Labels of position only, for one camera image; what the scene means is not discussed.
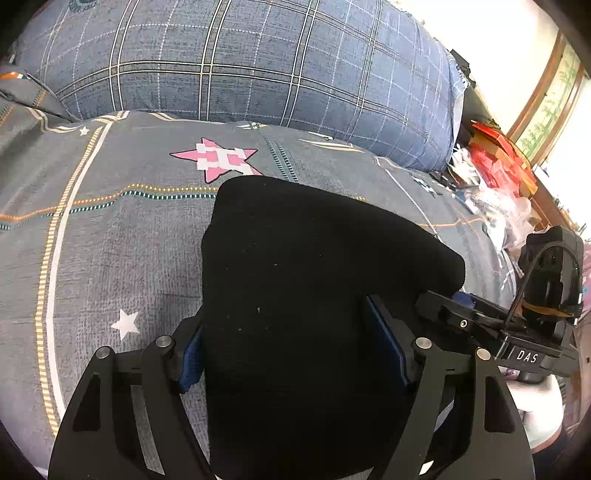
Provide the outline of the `wooden framed picture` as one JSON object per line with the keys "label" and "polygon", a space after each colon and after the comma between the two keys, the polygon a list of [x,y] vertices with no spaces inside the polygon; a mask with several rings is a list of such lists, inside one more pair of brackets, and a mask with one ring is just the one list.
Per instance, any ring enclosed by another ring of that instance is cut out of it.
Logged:
{"label": "wooden framed picture", "polygon": [[543,164],[555,147],[587,77],[585,66],[574,48],[558,31],[546,67],[507,133],[532,167]]}

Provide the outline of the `red box pile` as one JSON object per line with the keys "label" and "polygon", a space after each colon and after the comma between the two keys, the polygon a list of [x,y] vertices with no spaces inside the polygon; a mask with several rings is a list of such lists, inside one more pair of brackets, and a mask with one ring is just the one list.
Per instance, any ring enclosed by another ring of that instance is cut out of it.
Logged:
{"label": "red box pile", "polygon": [[513,197],[531,197],[537,180],[529,160],[502,132],[472,122],[474,134],[468,144],[472,164],[489,188]]}

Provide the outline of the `blue plaid pillow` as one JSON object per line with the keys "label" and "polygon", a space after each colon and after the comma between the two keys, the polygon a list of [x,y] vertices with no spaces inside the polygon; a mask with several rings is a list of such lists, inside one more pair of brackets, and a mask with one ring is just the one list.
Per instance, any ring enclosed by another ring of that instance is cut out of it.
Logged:
{"label": "blue plaid pillow", "polygon": [[78,118],[253,121],[423,171],[448,163],[467,87],[388,1],[50,1],[12,53]]}

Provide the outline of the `black pants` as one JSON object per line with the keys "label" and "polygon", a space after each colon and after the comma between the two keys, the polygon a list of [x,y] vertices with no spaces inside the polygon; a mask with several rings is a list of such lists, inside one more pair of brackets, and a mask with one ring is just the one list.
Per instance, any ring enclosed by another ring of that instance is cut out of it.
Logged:
{"label": "black pants", "polygon": [[223,479],[339,479],[384,462],[414,389],[370,312],[465,280],[418,225],[270,177],[218,190],[202,250],[211,467]]}

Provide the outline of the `grey patterned bed sheet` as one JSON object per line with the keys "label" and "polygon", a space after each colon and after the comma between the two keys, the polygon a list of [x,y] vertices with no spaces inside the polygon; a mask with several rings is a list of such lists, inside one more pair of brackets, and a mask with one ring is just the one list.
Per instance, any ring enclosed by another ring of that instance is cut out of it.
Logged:
{"label": "grey patterned bed sheet", "polygon": [[256,122],[71,115],[1,67],[1,421],[38,474],[91,354],[135,350],[200,304],[200,240],[221,184],[260,173],[397,213],[458,252],[502,306],[515,273],[481,216],[400,161]]}

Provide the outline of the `clear plastic bags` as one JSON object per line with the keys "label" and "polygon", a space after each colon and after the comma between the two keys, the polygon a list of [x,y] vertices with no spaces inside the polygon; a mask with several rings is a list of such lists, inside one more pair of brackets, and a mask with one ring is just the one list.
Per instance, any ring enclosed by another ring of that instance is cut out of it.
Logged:
{"label": "clear plastic bags", "polygon": [[456,196],[472,213],[484,219],[485,233],[495,249],[498,252],[521,249],[527,236],[534,232],[530,200],[507,189],[489,187],[466,148],[454,149],[448,172],[457,179]]}

